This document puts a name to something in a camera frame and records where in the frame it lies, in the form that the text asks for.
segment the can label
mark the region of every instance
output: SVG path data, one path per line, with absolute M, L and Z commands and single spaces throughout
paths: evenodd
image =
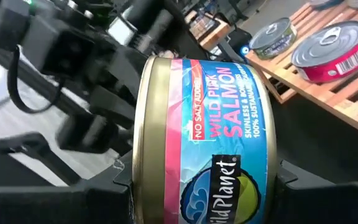
M 264 49 L 255 49 L 255 52 L 262 60 L 273 58 L 286 51 L 295 42 L 296 35 L 295 27 L 290 25 L 276 42 Z
M 168 99 L 165 223 L 262 223 L 267 138 L 248 65 L 173 60 Z
M 302 78 L 314 83 L 331 82 L 358 71 L 358 44 L 335 60 L 322 65 L 297 68 Z

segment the black machine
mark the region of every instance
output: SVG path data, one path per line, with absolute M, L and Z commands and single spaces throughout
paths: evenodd
M 68 83 L 86 94 L 88 111 L 70 114 L 57 134 L 63 150 L 104 153 L 120 162 L 82 179 L 38 133 L 0 139 L 0 223 L 133 223 L 132 136 L 142 69 L 153 45 L 208 60 L 171 0 L 132 3 L 123 21 L 133 28 L 121 45 L 105 30 L 113 7 L 107 1 L 0 0 L 0 49 L 12 52 L 8 90 L 26 113 L 40 113 Z M 28 108 L 17 91 L 20 50 L 44 75 L 59 83 L 51 104 Z M 8 154 L 22 152 L 43 162 L 69 187 L 54 187 Z M 358 183 L 334 185 L 283 162 L 266 223 L 358 223 Z

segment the gold can rim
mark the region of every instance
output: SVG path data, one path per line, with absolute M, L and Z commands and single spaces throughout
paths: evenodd
M 134 146 L 132 150 L 132 181 L 134 188 L 134 205 L 135 219 L 138 224 L 143 224 L 143 208 L 142 208 L 142 187 L 140 186 L 140 178 L 142 177 L 142 146 L 144 135 L 144 120 L 147 105 L 147 93 L 149 92 L 149 83 L 152 73 L 152 67 L 156 56 L 151 56 L 146 61 L 145 67 L 140 79 L 139 92 L 137 96 L 135 124 L 134 124 Z
M 270 207 L 272 205 L 272 199 L 274 194 L 274 181 L 278 169 L 277 161 L 277 143 L 276 143 L 276 132 L 273 118 L 272 104 L 270 103 L 269 94 L 266 90 L 263 81 L 259 77 L 256 69 L 247 65 L 247 68 L 254 75 L 254 80 L 261 98 L 262 111 L 264 113 L 265 127 L 266 127 L 266 143 L 267 143 L 267 182 L 266 182 L 266 200 L 264 207 L 265 219 L 269 214 Z

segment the blue label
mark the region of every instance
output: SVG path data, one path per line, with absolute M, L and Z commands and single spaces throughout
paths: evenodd
M 180 223 L 262 223 L 265 120 L 248 65 L 183 60 Z

